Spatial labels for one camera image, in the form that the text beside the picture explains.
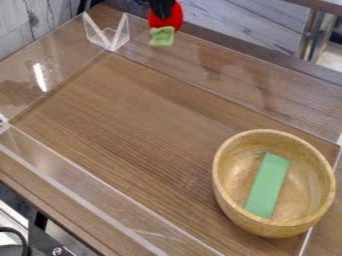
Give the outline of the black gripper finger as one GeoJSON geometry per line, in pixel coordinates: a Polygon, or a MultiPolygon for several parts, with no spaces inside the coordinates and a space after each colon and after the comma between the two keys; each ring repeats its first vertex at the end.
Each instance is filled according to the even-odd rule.
{"type": "Polygon", "coordinates": [[[149,0],[149,3],[150,3],[150,9],[153,13],[161,19],[166,19],[172,16],[176,0],[149,0]]]}

